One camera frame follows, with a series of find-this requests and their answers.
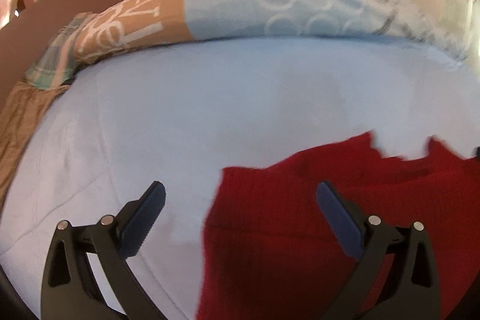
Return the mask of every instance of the red knit fabric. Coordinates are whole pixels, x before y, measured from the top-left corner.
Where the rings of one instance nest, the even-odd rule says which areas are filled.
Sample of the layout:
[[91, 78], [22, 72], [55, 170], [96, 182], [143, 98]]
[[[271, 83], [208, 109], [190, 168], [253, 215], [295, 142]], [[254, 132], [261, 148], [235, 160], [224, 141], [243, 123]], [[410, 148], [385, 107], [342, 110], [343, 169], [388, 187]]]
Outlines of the red knit fabric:
[[[205, 276], [197, 320], [308, 320], [349, 278], [346, 257], [315, 190], [331, 181], [366, 215], [428, 229], [440, 276], [442, 317], [480, 269], [480, 163], [430, 139], [428, 155], [382, 159], [364, 134], [299, 152], [266, 169], [226, 168], [205, 222]], [[364, 309], [380, 293], [383, 265]]]

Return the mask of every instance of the pillow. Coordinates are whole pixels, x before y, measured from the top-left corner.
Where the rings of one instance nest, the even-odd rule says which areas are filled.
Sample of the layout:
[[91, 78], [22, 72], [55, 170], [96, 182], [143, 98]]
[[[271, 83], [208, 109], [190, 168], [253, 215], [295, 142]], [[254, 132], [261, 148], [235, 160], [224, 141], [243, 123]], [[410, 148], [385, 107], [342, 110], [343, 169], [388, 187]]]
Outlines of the pillow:
[[0, 107], [52, 36], [75, 15], [100, 13], [123, 0], [40, 0], [0, 30]]

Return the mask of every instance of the brown blanket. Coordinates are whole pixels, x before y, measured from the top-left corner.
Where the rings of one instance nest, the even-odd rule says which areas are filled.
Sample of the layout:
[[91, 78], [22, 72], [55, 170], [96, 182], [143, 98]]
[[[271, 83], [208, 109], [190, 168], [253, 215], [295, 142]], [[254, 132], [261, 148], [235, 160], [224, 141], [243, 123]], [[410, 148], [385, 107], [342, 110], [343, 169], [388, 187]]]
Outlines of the brown blanket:
[[42, 91], [18, 82], [0, 113], [0, 211], [30, 137], [52, 102], [68, 90]]

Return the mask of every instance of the blue gripper pad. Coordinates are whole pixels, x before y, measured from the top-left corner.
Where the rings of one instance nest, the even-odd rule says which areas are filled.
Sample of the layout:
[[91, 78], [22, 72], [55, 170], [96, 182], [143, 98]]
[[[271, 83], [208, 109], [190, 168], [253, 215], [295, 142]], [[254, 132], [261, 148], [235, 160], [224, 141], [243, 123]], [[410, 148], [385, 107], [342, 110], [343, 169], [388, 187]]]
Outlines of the blue gripper pad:
[[128, 202], [117, 218], [125, 224], [121, 228], [121, 246], [118, 253], [122, 259], [135, 256], [147, 237], [155, 220], [165, 206], [167, 194], [162, 183], [155, 181], [142, 197]]
[[364, 252], [362, 232], [326, 182], [317, 187], [317, 204], [345, 255], [360, 260]]

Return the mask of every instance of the light blue bed sheet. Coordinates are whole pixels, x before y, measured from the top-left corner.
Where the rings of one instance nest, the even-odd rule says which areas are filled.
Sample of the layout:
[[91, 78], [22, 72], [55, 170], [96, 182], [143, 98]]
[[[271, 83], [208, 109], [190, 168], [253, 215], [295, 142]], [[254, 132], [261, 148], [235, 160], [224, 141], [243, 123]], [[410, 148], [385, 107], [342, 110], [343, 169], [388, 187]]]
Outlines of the light blue bed sheet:
[[33, 136], [1, 217], [0, 263], [39, 315], [56, 223], [95, 223], [159, 180], [166, 207], [129, 264], [170, 320], [192, 319], [223, 167], [267, 166], [370, 129], [385, 155], [419, 157], [436, 134], [470, 156], [479, 102], [464, 65], [403, 40], [258, 38], [120, 55], [82, 71]]

